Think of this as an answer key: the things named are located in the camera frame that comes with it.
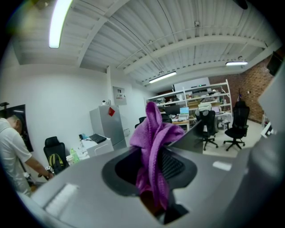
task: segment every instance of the microfiber towel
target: microfiber towel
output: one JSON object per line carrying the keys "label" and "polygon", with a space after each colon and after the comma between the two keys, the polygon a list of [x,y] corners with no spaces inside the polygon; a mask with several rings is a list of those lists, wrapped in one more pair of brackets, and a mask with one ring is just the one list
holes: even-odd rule
{"label": "microfiber towel", "polygon": [[166,210],[168,184],[158,168],[158,152],[165,143],[180,139],[184,130],[172,123],[163,123],[161,113],[154,102],[146,107],[147,118],[135,129],[130,145],[141,148],[142,167],[138,171],[136,187],[139,193],[152,191],[155,205],[159,201]]}

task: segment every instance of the white corrugated ceiling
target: white corrugated ceiling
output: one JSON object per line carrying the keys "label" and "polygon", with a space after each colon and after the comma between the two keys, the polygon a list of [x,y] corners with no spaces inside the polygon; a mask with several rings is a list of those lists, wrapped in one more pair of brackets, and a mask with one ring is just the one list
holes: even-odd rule
{"label": "white corrugated ceiling", "polygon": [[54,3],[22,20],[13,41],[20,64],[115,65],[145,82],[161,71],[251,61],[277,39],[251,4],[243,10],[232,0],[74,0],[60,48],[50,49]]}

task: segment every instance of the ceiling light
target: ceiling light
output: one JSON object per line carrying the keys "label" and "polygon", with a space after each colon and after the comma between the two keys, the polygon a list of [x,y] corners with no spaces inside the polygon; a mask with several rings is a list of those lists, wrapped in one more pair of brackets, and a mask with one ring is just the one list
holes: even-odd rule
{"label": "ceiling light", "polygon": [[235,62],[227,62],[226,66],[244,66],[247,65],[247,61],[235,61]]}
{"label": "ceiling light", "polygon": [[165,75],[163,75],[163,76],[160,76],[160,77],[158,77],[158,78],[156,78],[156,79],[150,80],[149,83],[154,83],[154,82],[156,82],[156,81],[165,79],[165,78],[167,78],[167,77],[170,77],[170,76],[173,76],[173,75],[176,75],[176,74],[177,74],[176,71],[171,72],[171,73],[167,73],[167,74],[165,74]]}
{"label": "ceiling light", "polygon": [[49,29],[49,47],[59,48],[61,32],[68,9],[73,0],[57,0]]}

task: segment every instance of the man's arm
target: man's arm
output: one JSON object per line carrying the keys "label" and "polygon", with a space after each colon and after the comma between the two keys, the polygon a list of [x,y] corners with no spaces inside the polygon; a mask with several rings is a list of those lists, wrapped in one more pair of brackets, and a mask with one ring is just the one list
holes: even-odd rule
{"label": "man's arm", "polygon": [[43,176],[47,176],[50,178],[52,177],[52,174],[46,171],[45,168],[35,158],[32,157],[31,153],[27,150],[27,147],[20,134],[16,134],[14,136],[12,141],[12,147],[21,162],[26,163],[33,170]]}
{"label": "man's arm", "polygon": [[45,168],[35,158],[30,157],[25,163],[39,174],[50,177],[49,172],[46,171]]}

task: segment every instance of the refrigerator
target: refrigerator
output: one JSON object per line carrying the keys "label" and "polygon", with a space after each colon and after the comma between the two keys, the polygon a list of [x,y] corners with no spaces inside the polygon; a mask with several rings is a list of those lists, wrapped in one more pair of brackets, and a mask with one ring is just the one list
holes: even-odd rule
{"label": "refrigerator", "polygon": [[[114,110],[112,116],[109,114],[110,108]],[[90,119],[94,134],[110,138],[114,150],[126,147],[120,111],[117,106],[98,106],[90,111]]]}

